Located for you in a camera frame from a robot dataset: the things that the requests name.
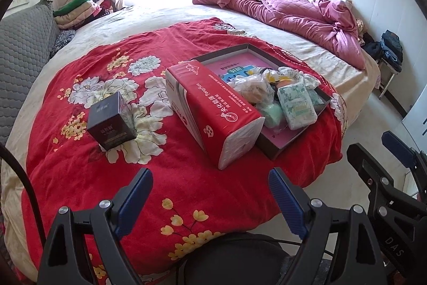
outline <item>gray quilted headboard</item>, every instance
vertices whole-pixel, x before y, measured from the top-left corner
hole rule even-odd
[[[47,0],[0,21],[0,142],[3,144],[31,86],[48,62],[59,32],[52,2]]]

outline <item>red floral blanket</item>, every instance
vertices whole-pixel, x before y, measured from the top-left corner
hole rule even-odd
[[[341,104],[333,87],[291,54],[245,35],[217,18],[179,23],[97,47],[59,71],[31,130],[26,164],[46,231],[62,205],[91,208],[148,167],[154,187],[122,246],[139,274],[160,273],[223,233],[251,230],[277,215],[267,185],[273,167],[282,167],[293,183],[307,186],[328,163],[340,160],[341,125],[334,114],[339,115]],[[328,106],[276,161],[254,147],[219,171],[172,112],[165,69],[248,42],[319,78],[321,89],[334,95],[335,110]],[[117,91],[132,107],[138,136],[104,152],[86,132],[88,108]],[[25,193],[22,208],[29,253],[39,265],[42,249]],[[108,275],[93,238],[87,242],[103,284]]]

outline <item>metal screw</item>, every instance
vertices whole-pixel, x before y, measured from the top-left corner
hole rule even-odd
[[[311,205],[313,207],[320,208],[323,205],[323,202],[321,200],[318,200],[317,198],[315,198],[315,199],[311,200]]]
[[[63,206],[63,207],[59,208],[58,212],[59,212],[59,214],[64,215],[65,213],[68,212],[68,207]]]
[[[100,202],[100,208],[105,209],[108,208],[111,205],[111,202],[109,200],[103,200]]]
[[[360,205],[355,205],[353,207],[353,210],[357,213],[357,214],[362,214],[363,213],[363,208]]]
[[[382,216],[385,217],[387,215],[387,209],[385,207],[379,207],[378,209],[378,213]]]

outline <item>small black box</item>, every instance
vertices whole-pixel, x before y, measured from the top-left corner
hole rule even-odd
[[[132,112],[120,92],[90,107],[87,130],[105,150],[136,138]]]

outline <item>beige bed sheet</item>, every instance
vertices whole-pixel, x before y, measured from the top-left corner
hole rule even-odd
[[[48,84],[68,63],[87,54],[99,45],[112,44],[133,34],[157,30],[178,22],[189,22],[218,17],[240,30],[282,47],[324,76],[341,94],[347,105],[347,125],[357,118],[374,88],[379,69],[366,54],[366,70],[349,66],[327,50],[297,35],[267,26],[252,18],[217,7],[186,6],[150,10],[130,8],[90,23],[77,31],[73,41],[60,50],[43,68],[31,88],[14,124],[7,148],[26,168],[29,134],[37,112],[41,108]],[[1,205],[5,218],[5,242],[14,264],[28,278],[35,281],[37,270],[26,245],[26,234],[21,210],[22,184],[5,163],[1,168]]]

